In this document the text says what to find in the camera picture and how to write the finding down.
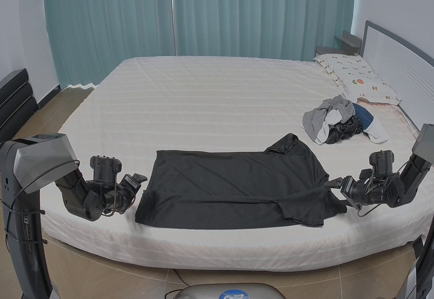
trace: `gray garment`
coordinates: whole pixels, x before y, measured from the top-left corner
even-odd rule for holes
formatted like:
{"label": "gray garment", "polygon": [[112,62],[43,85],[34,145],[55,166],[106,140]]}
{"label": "gray garment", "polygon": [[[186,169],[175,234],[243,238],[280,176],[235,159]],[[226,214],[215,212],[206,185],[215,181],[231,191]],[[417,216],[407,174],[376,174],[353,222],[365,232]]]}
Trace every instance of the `gray garment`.
{"label": "gray garment", "polygon": [[303,127],[312,141],[315,141],[319,131],[323,127],[327,113],[335,109],[341,113],[342,123],[345,123],[351,116],[355,115],[352,102],[342,97],[342,95],[335,96],[333,99],[323,100],[323,103],[319,107],[303,115]]}

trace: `bed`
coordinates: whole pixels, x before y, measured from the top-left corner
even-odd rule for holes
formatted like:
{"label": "bed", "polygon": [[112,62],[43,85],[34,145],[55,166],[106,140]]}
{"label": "bed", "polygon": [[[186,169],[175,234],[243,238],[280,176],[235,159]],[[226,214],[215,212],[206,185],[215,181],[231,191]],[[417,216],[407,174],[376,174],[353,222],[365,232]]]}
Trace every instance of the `bed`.
{"label": "bed", "polygon": [[[382,43],[387,40],[378,40],[378,28],[371,26],[373,31],[364,40],[364,57],[394,87],[391,80],[401,70],[396,69],[391,78],[390,72],[378,68],[382,66],[382,50],[394,49],[394,57],[405,61],[400,54],[408,48],[403,41],[380,32],[399,45],[384,48]],[[416,63],[426,62],[420,59]],[[428,91],[434,90],[431,75],[418,75],[427,79]],[[407,88],[416,89],[408,83]],[[290,132],[312,149],[331,178],[357,176],[369,167],[369,155],[381,149],[393,150],[397,170],[411,154],[417,128],[430,122],[429,112],[425,116],[415,114],[411,101],[405,112],[397,106],[360,101],[387,128],[388,142],[373,144],[359,134],[338,144],[319,146],[302,128],[302,115],[339,93],[335,82],[316,62],[239,57],[132,58],[101,82],[59,132],[68,135],[86,179],[92,177],[88,165],[92,155],[119,158],[122,172],[118,176],[138,172],[149,177],[156,150],[263,151]],[[434,109],[434,98],[425,96],[424,105]],[[52,184],[41,190],[41,207],[46,210],[42,226],[52,237],[74,247],[143,266],[318,269],[398,247],[426,233],[434,211],[434,172],[428,173],[411,204],[396,209],[380,206],[363,218],[349,209],[346,214],[325,220],[321,228],[154,228],[134,222],[140,196],[141,192],[124,215],[89,222],[67,212],[60,191]]]}

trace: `fitted sheet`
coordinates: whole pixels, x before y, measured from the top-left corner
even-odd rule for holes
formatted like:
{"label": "fitted sheet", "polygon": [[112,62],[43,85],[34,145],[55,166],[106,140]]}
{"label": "fitted sheet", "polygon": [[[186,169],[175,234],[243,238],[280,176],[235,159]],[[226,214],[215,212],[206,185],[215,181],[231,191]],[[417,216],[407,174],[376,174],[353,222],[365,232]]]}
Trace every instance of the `fitted sheet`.
{"label": "fitted sheet", "polygon": [[[238,57],[148,57],[122,62],[60,129],[92,178],[89,159],[122,161],[122,172],[150,176],[156,151],[263,151],[294,133],[317,156],[330,178],[370,167],[374,151],[391,149],[394,169],[408,160],[415,130],[399,108],[361,105],[389,132],[385,144],[363,134],[338,144],[317,145],[302,116],[340,93],[314,62]],[[183,230],[134,222],[139,198],[124,215],[95,222],[70,215],[54,184],[41,190],[44,230],[63,242],[117,261],[177,269],[295,271],[348,262],[404,245],[426,233],[433,214],[434,176],[429,172],[414,201],[380,206],[359,218],[355,209],[324,221],[246,230]],[[336,195],[343,199],[337,190]]]}

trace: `pillowcase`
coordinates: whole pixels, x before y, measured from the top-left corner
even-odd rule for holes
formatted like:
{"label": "pillowcase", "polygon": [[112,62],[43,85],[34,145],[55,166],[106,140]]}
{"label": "pillowcase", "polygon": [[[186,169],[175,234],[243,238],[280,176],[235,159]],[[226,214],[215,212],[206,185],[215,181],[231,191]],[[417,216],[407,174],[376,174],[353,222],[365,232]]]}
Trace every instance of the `pillowcase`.
{"label": "pillowcase", "polygon": [[361,56],[331,53],[314,59],[325,68],[348,100],[399,104],[401,99],[395,91],[374,73]]}

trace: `black crumpled fabric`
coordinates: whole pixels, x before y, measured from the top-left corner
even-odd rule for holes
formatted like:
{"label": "black crumpled fabric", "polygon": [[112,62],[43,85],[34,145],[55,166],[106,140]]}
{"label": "black crumpled fabric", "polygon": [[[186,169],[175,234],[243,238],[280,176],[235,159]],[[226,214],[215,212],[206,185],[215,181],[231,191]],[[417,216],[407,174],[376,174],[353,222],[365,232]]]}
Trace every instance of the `black crumpled fabric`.
{"label": "black crumpled fabric", "polygon": [[363,131],[360,119],[357,116],[351,116],[345,123],[337,123],[330,126],[326,144],[335,144],[339,140],[346,140],[353,135],[360,134]]}
{"label": "black crumpled fabric", "polygon": [[179,229],[322,226],[346,212],[327,181],[294,134],[263,152],[157,151],[135,221]]}

